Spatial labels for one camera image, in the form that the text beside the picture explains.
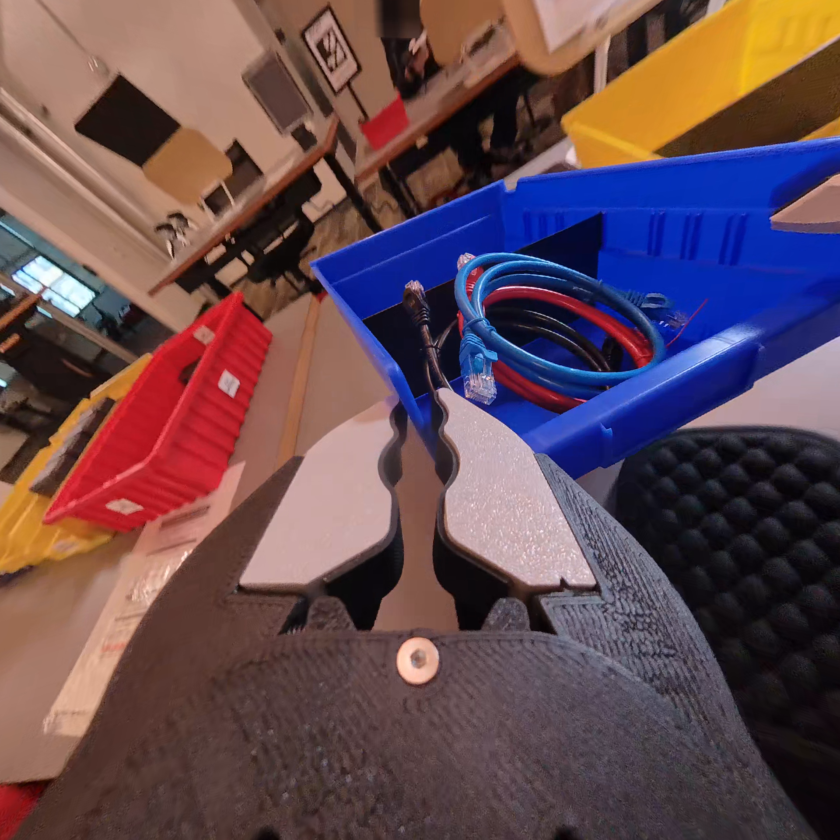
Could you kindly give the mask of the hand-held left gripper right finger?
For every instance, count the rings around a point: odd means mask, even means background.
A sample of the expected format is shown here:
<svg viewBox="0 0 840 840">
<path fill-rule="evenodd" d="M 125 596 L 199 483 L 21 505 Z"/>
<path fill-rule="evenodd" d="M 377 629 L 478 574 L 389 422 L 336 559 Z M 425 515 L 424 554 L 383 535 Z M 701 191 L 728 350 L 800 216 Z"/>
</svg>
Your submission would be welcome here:
<svg viewBox="0 0 840 840">
<path fill-rule="evenodd" d="M 508 426 L 453 390 L 434 394 L 437 505 L 433 565 L 458 627 L 477 631 L 506 599 L 528 628 L 555 632 L 559 599 L 599 599 L 599 571 L 565 491 L 574 482 Z"/>
</svg>

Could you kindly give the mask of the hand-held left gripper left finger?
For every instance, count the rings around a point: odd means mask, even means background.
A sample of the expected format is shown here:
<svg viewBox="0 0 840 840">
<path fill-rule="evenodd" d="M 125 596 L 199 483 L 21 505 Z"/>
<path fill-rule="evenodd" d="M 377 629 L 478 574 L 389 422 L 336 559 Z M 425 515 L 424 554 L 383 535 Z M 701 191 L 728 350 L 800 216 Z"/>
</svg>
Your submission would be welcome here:
<svg viewBox="0 0 840 840">
<path fill-rule="evenodd" d="M 303 456 L 238 587 L 339 599 L 356 628 L 372 630 L 404 565 L 396 485 L 406 413 L 384 399 L 324 435 Z"/>
</svg>

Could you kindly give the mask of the blue plastic bin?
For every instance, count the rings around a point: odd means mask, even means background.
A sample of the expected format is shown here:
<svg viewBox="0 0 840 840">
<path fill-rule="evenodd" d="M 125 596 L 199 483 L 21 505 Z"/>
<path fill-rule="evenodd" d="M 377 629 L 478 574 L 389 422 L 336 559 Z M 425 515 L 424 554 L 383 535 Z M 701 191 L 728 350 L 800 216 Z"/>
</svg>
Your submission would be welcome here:
<svg viewBox="0 0 840 840">
<path fill-rule="evenodd" d="M 702 306 L 668 360 L 562 415 L 501 389 L 489 413 L 573 478 L 634 455 L 836 339 L 838 234 L 771 217 L 838 173 L 838 140 L 613 165 L 485 187 L 311 267 L 427 451 L 438 433 L 402 307 L 418 280 L 445 326 L 463 253 L 521 252 L 611 286 Z"/>
</svg>

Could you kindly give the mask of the red plastic bin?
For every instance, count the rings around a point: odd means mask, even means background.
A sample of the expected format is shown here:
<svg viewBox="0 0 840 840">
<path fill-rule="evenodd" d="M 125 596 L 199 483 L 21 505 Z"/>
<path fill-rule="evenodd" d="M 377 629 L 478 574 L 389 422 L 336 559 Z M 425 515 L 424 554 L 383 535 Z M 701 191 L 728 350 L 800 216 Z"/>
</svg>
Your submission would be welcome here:
<svg viewBox="0 0 840 840">
<path fill-rule="evenodd" d="M 43 523 L 129 532 L 205 497 L 228 469 L 272 334 L 235 292 L 153 354 Z"/>
</svg>

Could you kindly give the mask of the large yellow plastic bin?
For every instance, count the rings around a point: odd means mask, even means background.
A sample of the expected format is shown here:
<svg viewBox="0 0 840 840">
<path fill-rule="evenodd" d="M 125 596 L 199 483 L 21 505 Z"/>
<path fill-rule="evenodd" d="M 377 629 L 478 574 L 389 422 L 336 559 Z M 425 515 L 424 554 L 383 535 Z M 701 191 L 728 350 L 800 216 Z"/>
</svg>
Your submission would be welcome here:
<svg viewBox="0 0 840 840">
<path fill-rule="evenodd" d="M 561 121 L 582 168 L 838 135 L 839 2 L 736 1 Z"/>
</svg>

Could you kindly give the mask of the printed paper sheet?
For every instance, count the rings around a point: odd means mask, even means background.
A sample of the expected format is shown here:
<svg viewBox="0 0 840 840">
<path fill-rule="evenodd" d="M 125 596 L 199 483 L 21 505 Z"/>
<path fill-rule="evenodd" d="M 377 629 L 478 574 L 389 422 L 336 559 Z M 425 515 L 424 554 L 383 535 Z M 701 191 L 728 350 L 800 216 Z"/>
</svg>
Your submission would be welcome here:
<svg viewBox="0 0 840 840">
<path fill-rule="evenodd" d="M 196 546 L 226 518 L 245 469 L 231 465 L 208 496 L 150 521 L 121 571 L 102 612 L 44 724 L 44 734 L 78 739 L 99 708 L 132 636 Z"/>
</svg>

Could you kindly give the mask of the black bumpy foam mat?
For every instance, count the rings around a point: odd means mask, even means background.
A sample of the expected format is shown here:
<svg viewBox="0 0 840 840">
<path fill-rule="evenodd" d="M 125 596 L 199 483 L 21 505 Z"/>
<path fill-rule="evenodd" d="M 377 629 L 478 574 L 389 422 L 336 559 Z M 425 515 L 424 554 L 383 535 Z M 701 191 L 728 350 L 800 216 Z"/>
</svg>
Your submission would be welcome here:
<svg viewBox="0 0 840 840">
<path fill-rule="evenodd" d="M 767 764 L 839 835 L 838 442 L 682 430 L 627 458 L 616 519 L 688 605 Z"/>
</svg>

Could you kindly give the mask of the small yellow plastic bin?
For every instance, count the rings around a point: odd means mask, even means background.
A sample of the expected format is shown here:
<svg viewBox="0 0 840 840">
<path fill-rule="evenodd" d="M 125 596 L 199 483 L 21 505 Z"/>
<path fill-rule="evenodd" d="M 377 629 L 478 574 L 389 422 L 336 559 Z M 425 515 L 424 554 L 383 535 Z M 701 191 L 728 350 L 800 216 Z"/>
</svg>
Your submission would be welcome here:
<svg viewBox="0 0 840 840">
<path fill-rule="evenodd" d="M 116 532 L 78 519 L 44 524 L 43 518 L 51 505 L 51 498 L 36 494 L 29 487 L 47 466 L 50 457 L 65 443 L 82 414 L 106 397 L 119 403 L 151 358 L 151 353 L 142 355 L 81 400 L 17 478 L 1 507 L 2 574 L 13 574 L 46 561 L 65 560 L 96 550 L 114 539 Z"/>
</svg>

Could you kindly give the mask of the wooden-edged work table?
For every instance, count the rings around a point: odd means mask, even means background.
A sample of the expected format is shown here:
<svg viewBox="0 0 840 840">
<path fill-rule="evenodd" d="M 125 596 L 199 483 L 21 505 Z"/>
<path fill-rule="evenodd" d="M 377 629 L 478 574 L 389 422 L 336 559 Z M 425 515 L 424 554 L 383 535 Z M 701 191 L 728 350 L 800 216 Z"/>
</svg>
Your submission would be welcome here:
<svg viewBox="0 0 840 840">
<path fill-rule="evenodd" d="M 245 196 L 234 202 L 225 215 L 216 218 L 209 227 L 198 232 L 198 238 L 186 250 L 175 257 L 167 273 L 163 275 L 147 295 L 151 298 L 174 284 L 195 263 L 204 259 L 215 247 L 239 228 L 250 223 L 264 207 L 278 195 L 291 188 L 306 172 L 310 172 L 328 153 L 335 152 L 338 142 L 340 116 L 334 112 L 325 124 L 321 139 L 309 151 L 299 155 L 292 164 L 280 170 L 271 170 L 261 180 L 245 191 Z"/>
<path fill-rule="evenodd" d="M 427 137 L 510 71 L 520 67 L 519 54 L 512 52 L 479 66 L 470 76 L 461 67 L 436 82 L 431 91 L 405 106 L 407 125 L 400 132 L 379 150 L 372 149 L 368 143 L 360 149 L 354 165 L 355 184 L 367 183 L 397 156 L 414 147 L 419 139 Z"/>
</svg>

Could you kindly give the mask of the window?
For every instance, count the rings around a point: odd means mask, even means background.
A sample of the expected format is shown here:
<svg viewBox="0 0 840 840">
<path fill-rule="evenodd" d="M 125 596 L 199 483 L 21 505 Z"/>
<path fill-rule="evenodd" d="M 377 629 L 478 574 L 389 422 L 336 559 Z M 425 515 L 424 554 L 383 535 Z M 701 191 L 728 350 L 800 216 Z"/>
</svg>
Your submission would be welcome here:
<svg viewBox="0 0 840 840">
<path fill-rule="evenodd" d="M 99 296 L 99 291 L 39 255 L 16 269 L 11 278 L 66 315 L 77 318 Z"/>
</svg>

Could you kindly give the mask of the beige chair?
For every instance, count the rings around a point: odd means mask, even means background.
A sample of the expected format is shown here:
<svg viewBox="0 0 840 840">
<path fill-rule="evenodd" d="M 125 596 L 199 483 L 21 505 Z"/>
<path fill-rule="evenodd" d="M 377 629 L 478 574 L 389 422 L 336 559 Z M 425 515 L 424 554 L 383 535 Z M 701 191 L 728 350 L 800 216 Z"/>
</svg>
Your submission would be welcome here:
<svg viewBox="0 0 840 840">
<path fill-rule="evenodd" d="M 141 166 L 145 178 L 179 204 L 199 204 L 233 173 L 233 164 L 200 131 L 181 126 Z"/>
</svg>

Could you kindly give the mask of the red box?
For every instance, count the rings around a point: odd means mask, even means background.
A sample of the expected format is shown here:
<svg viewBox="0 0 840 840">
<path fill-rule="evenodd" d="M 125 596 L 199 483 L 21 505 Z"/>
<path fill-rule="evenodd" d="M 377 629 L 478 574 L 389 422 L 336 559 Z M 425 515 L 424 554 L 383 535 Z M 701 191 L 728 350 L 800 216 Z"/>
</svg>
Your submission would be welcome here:
<svg viewBox="0 0 840 840">
<path fill-rule="evenodd" d="M 368 146 L 372 151 L 380 151 L 392 142 L 409 126 L 405 102 L 397 92 L 394 99 L 381 111 L 367 120 L 359 122 Z"/>
</svg>

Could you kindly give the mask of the grey wall panel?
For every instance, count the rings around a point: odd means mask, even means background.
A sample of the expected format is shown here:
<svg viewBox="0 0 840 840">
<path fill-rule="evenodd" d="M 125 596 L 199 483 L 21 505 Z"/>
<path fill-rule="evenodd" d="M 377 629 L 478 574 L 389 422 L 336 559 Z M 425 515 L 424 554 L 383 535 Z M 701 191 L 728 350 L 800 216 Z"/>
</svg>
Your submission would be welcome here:
<svg viewBox="0 0 840 840">
<path fill-rule="evenodd" d="M 279 133 L 292 134 L 311 117 L 308 101 L 276 51 L 252 61 L 241 79 Z"/>
</svg>

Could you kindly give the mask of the black wall panel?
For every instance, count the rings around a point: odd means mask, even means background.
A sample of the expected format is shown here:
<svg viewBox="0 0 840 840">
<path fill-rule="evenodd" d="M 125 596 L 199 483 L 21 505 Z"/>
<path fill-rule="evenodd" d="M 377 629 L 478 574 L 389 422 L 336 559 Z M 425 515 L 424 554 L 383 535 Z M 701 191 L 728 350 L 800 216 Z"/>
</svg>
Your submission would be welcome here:
<svg viewBox="0 0 840 840">
<path fill-rule="evenodd" d="M 181 127 L 120 73 L 74 123 L 80 136 L 139 167 L 145 166 Z"/>
</svg>

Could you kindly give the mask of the framed wall poster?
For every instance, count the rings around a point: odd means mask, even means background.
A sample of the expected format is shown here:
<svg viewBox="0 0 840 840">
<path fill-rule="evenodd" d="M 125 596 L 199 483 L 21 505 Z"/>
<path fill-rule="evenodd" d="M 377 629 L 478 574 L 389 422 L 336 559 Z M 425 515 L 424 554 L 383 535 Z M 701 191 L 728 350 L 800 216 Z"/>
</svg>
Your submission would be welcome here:
<svg viewBox="0 0 840 840">
<path fill-rule="evenodd" d="M 333 94 L 339 95 L 361 74 L 361 61 L 330 3 L 302 28 L 301 37 Z"/>
</svg>

